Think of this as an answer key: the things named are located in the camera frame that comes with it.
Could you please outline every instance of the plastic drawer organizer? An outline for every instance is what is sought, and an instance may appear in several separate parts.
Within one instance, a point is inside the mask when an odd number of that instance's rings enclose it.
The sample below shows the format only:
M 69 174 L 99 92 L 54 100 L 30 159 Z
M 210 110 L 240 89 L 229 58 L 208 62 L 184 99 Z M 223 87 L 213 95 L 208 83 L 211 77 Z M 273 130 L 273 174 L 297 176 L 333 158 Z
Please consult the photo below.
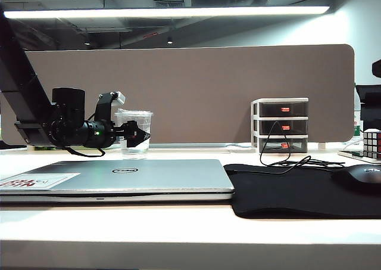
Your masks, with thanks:
M 306 153 L 307 134 L 308 98 L 262 98 L 251 103 L 251 145 L 260 153 L 288 153 L 289 149 L 291 153 Z

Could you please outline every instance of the ceiling light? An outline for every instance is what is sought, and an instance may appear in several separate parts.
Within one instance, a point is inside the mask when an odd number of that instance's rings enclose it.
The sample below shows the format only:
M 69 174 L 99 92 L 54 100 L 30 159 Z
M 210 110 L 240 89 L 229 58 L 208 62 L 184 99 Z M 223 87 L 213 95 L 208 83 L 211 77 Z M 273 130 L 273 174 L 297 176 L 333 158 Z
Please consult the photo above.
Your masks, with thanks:
M 7 11 L 7 18 L 186 18 L 229 15 L 323 14 L 327 6 Z

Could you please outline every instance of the rubik's cube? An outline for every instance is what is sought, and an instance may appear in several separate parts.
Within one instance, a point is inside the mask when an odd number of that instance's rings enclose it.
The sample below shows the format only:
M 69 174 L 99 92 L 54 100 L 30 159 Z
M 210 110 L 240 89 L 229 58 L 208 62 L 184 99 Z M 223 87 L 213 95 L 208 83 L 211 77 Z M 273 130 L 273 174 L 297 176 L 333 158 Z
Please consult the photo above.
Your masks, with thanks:
M 381 132 L 364 132 L 364 157 L 381 160 Z

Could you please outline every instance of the desk surface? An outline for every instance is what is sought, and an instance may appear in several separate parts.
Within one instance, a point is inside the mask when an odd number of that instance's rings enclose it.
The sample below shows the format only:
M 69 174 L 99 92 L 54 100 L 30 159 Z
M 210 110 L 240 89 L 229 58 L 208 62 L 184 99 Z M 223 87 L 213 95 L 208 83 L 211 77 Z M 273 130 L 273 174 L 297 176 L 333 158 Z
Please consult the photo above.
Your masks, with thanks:
M 361 163 L 336 152 L 311 150 L 310 154 L 347 165 Z M 153 149 L 148 158 L 260 165 L 257 153 L 240 148 Z M 113 150 L 100 159 L 121 159 L 121 155 Z M 264 157 L 267 162 L 279 159 Z M 60 160 L 84 159 L 60 151 L 0 151 L 0 178 Z M 320 267 L 322 257 L 329 262 L 326 269 L 343 265 L 357 269 L 360 262 L 367 269 L 381 266 L 380 220 L 242 219 L 228 204 L 3 207 L 0 218 L 4 267 L 251 269 L 255 263 L 265 269 L 315 269 L 310 263 L 317 259 Z M 273 251 L 282 254 L 276 258 Z M 322 257 L 314 254 L 319 251 Z M 332 251 L 341 256 L 328 259 Z M 288 262 L 281 259 L 286 254 Z

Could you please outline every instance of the silver laptop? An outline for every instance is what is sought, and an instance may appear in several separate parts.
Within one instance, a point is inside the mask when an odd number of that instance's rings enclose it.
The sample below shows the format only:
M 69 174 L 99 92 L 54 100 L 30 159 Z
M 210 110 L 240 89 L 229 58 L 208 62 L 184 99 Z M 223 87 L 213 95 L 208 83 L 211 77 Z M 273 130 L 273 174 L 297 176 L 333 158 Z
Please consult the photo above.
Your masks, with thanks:
M 233 193 L 218 160 L 58 162 L 0 181 L 6 203 L 226 200 Z

